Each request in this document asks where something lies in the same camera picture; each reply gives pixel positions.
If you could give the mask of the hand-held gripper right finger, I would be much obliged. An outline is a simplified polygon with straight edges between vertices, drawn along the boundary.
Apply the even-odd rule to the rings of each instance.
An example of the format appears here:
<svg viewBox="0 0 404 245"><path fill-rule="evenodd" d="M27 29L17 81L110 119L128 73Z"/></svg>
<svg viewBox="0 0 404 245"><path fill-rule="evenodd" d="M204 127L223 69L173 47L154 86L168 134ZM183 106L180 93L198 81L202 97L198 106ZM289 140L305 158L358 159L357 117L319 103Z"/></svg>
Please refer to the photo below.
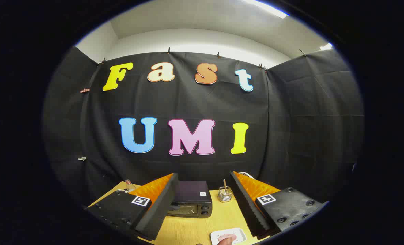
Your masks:
<svg viewBox="0 0 404 245"><path fill-rule="evenodd" d="M291 230L325 206L293 187L278 189L235 171L230 176L241 213L251 235L258 239Z"/></svg>

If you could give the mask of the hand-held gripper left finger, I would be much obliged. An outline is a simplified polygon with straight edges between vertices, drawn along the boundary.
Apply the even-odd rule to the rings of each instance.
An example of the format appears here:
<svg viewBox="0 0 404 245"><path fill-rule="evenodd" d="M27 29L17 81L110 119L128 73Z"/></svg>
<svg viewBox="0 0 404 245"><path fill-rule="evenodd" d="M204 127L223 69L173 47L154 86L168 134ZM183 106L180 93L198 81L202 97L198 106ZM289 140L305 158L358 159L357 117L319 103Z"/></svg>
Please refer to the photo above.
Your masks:
<svg viewBox="0 0 404 245"><path fill-rule="evenodd" d="M177 184L178 174L171 173L133 191L116 189L87 211L125 236L152 241L161 229Z"/></svg>

